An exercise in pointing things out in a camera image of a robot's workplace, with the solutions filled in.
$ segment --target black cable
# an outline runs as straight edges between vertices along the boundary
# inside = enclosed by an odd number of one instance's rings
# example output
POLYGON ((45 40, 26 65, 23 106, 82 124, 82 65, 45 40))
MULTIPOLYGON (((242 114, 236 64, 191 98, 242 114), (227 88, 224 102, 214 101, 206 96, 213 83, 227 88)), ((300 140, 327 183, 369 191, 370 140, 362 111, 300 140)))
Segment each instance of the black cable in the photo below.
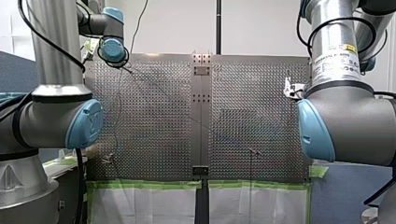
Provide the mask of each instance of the black cable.
POLYGON ((370 28, 370 30, 371 30, 371 32, 373 34, 373 38, 372 38, 370 44, 367 47, 365 47, 364 49, 359 50, 359 53, 362 53, 362 52, 366 51, 367 49, 369 49, 374 44, 375 39, 376 39, 376 30, 375 30, 375 27, 369 21, 367 21, 365 19, 362 19, 362 18, 359 18, 359 17, 336 18, 336 19, 332 19, 332 20, 323 22, 321 25, 319 25, 317 28, 315 28, 315 30, 309 36, 308 42, 307 42, 307 44, 308 44, 307 49, 308 49, 309 56, 311 56, 311 58, 312 58, 312 50, 311 50, 310 46, 311 46, 311 42, 312 42, 315 34, 317 32, 319 32, 323 27, 329 25, 330 23, 332 23, 334 21, 360 21, 360 22, 366 24, 370 28))
POLYGON ((146 3, 144 5, 144 7, 143 7, 143 10, 140 13, 139 19, 137 20, 136 30, 134 30, 134 36, 132 37, 132 44, 131 44, 130 53, 132 53, 132 50, 134 49, 134 39, 136 38, 137 32, 139 31, 140 21, 142 20, 143 14, 145 14, 146 8, 148 7, 148 3, 149 3, 149 0, 146 0, 146 3))
POLYGON ((112 68, 117 68, 117 69, 122 68, 125 64, 128 63, 128 60, 129 60, 129 51, 128 51, 128 49, 124 47, 124 51, 125 51, 125 54, 126 54, 126 57, 125 57, 124 59, 119 60, 119 61, 117 61, 117 62, 110 62, 110 61, 108 61, 108 60, 107 60, 106 58, 104 58, 104 57, 101 55, 101 53, 100 53, 100 49, 101 49, 101 46, 102 46, 102 41, 103 41, 103 38, 105 38, 105 37, 107 37, 107 36, 103 36, 103 37, 100 39, 100 41, 99 41, 99 45, 98 45, 99 47, 98 47, 97 50, 96 50, 97 55, 98 55, 99 58, 102 59, 108 66, 110 66, 110 67, 112 67, 112 68))
POLYGON ((26 105, 27 103, 29 103, 31 101, 32 101, 32 92, 29 92, 29 93, 27 93, 26 95, 23 96, 23 98, 20 100, 20 103, 17 106, 15 106, 13 109, 9 110, 6 114, 4 114, 0 118, 0 122, 5 120, 8 116, 13 114, 15 111, 21 109, 24 105, 26 105))
POLYGON ((24 95, 21 95, 21 96, 17 96, 17 97, 11 98, 9 100, 5 100, 3 103, 0 104, 0 112, 2 110, 6 109, 9 106, 17 104, 18 102, 21 101, 21 99, 23 97, 24 97, 24 95))
POLYGON ((386 96, 393 97, 393 99, 396 99, 396 93, 389 92, 389 91, 375 91, 374 95, 386 95, 386 96))
POLYGON ((385 191, 390 189, 395 183, 396 183, 396 178, 393 177, 387 184, 384 185, 384 187, 382 187, 376 193, 374 193, 372 196, 366 199, 363 204, 367 205, 369 203, 372 203, 375 199, 377 199, 379 196, 385 193, 385 191))
POLYGON ((74 223, 79 224, 82 216, 82 205, 84 203, 84 163, 80 148, 76 148, 76 155, 78 164, 78 203, 74 223))
POLYGON ((388 42, 388 29, 385 30, 385 39, 384 39, 384 43, 382 44, 381 48, 379 48, 379 50, 375 54, 373 54, 370 58, 362 61, 361 63, 370 62, 370 60, 375 58, 384 49, 384 47, 387 45, 387 42, 388 42))
POLYGON ((18 0, 18 10, 21 14, 21 17, 23 19, 23 21, 26 23, 26 25, 33 31, 33 33, 35 33, 36 35, 38 35, 38 37, 40 37, 42 40, 44 40, 45 42, 47 42, 49 45, 51 45, 53 48, 57 49, 58 51, 60 51, 64 56, 66 56, 70 61, 72 61, 73 63, 75 63, 76 65, 78 65, 78 67, 80 67, 82 69, 82 73, 85 72, 85 66, 84 64, 82 64, 82 62, 80 62, 77 58, 75 58, 73 55, 71 55, 70 53, 68 53, 66 50, 60 48, 58 45, 56 45, 55 43, 53 43, 52 41, 50 41, 48 38, 44 37, 42 34, 40 34, 37 29, 32 25, 32 23, 29 22, 29 20, 26 18, 26 15, 24 14, 23 11, 23 5, 22 5, 22 0, 18 0))
POLYGON ((301 23, 301 17, 303 16, 304 3, 305 3, 305 1, 303 1, 300 5, 300 11, 298 13, 296 30, 297 30, 297 36, 298 36, 300 42, 303 43, 306 47, 308 47, 308 44, 305 42, 305 40, 303 39, 303 37, 301 36, 301 33, 300 33, 300 23, 301 23))

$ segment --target vertical metal bar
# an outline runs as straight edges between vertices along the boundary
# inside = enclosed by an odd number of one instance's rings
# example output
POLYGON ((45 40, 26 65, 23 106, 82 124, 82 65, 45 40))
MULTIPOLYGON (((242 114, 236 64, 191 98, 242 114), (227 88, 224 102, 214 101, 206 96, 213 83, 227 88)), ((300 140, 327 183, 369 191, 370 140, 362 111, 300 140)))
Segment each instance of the vertical metal bar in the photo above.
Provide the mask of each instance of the vertical metal bar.
POLYGON ((201 54, 192 55, 191 71, 191 165, 201 165, 201 76, 196 76, 193 71, 195 65, 201 64, 201 54))
POLYGON ((211 55, 202 55, 202 66, 207 68, 209 73, 207 76, 201 76, 201 165, 209 165, 208 150, 209 150, 209 133, 211 120, 211 104, 212 101, 212 64, 211 55))
POLYGON ((221 54, 221 0, 218 0, 216 13, 216 54, 221 54))

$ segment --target silver cylinder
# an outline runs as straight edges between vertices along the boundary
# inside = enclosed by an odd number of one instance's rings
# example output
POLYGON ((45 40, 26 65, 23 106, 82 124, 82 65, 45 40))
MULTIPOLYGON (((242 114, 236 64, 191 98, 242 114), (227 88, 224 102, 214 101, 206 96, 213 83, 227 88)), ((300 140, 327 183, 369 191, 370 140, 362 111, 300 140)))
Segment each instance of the silver cylinder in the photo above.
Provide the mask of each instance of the silver cylinder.
MULTIPOLYGON (((74 0, 28 1, 30 21, 38 32, 81 61, 74 0)), ((32 33, 39 87, 33 96, 86 95, 81 68, 32 33)))
MULTIPOLYGON (((383 16, 375 16, 370 15, 365 12, 361 14, 361 17, 367 21, 369 21, 376 30, 376 40, 374 44, 367 49, 366 51, 359 54, 359 59, 361 63, 367 63, 366 61, 375 54, 375 49, 381 41, 381 36, 385 33, 390 21, 392 20, 394 13, 390 13, 388 15, 383 16)), ((373 34, 370 28, 363 24, 359 23, 358 28, 356 29, 356 38, 358 41, 358 49, 366 48, 373 39, 373 34)))
MULTIPOLYGON (((315 30, 323 22, 351 17, 358 0, 312 0, 306 18, 315 30)), ((353 21, 335 21, 313 38, 313 86, 335 80, 360 80, 361 71, 353 21)))

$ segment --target perforated metal panel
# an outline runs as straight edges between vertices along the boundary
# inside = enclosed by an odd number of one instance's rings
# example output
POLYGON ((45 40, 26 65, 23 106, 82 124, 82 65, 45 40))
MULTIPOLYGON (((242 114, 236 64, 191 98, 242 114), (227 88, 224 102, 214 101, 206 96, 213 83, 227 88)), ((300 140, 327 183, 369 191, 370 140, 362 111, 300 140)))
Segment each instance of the perforated metal panel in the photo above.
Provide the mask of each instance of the perforated metal panel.
POLYGON ((307 63, 291 57, 213 57, 210 178, 308 178, 297 104, 282 92, 287 76, 305 82, 307 63))
POLYGON ((89 179, 191 179, 190 58, 134 55, 132 74, 88 66, 106 115, 89 179))
POLYGON ((209 165, 211 179, 305 181, 297 107, 282 91, 285 77, 305 81, 308 60, 210 61, 201 77, 191 55, 135 54, 122 74, 88 63, 87 85, 106 115, 89 179, 190 180, 193 165, 209 165))

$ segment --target blue joint cap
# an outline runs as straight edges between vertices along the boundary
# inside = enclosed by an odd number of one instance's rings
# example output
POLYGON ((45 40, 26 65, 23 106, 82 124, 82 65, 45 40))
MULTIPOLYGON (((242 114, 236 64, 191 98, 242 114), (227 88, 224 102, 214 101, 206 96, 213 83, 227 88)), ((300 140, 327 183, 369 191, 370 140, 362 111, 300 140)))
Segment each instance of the blue joint cap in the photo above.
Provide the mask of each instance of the blue joint cap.
POLYGON ((92 145, 103 126, 103 108, 97 100, 87 101, 76 113, 66 135, 66 148, 92 145))
POLYGON ((123 13, 114 7, 105 7, 102 11, 102 14, 105 14, 109 17, 116 19, 117 21, 123 23, 123 13))
POLYGON ((306 156, 324 161, 335 161, 335 150, 326 124, 314 105, 303 99, 298 104, 300 141, 306 156))
POLYGON ((110 63, 120 63, 125 58, 125 49, 118 39, 109 38, 101 46, 101 55, 110 63))

